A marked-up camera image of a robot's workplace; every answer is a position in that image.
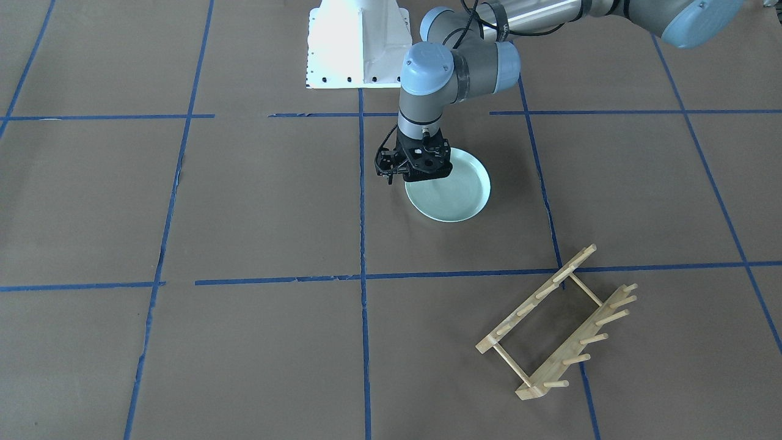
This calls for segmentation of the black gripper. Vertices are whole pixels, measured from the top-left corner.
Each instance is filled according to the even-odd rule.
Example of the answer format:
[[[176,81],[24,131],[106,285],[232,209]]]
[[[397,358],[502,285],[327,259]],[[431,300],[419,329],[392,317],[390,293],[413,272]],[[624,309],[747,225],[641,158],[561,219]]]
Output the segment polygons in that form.
[[[422,139],[413,139],[399,131],[396,152],[401,153],[400,173],[405,183],[447,178],[453,170],[450,144],[440,129]]]

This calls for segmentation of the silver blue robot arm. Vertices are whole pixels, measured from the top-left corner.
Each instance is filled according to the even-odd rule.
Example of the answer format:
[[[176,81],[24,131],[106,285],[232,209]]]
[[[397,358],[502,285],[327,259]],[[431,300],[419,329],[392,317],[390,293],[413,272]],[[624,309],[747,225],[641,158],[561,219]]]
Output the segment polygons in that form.
[[[516,37],[542,37],[585,16],[623,17],[677,48],[704,44],[729,25],[740,1],[476,1],[436,7],[420,25],[421,42],[400,70],[393,148],[380,145],[375,172],[388,183],[446,178],[451,148],[442,135],[445,106],[514,86],[521,73]]]

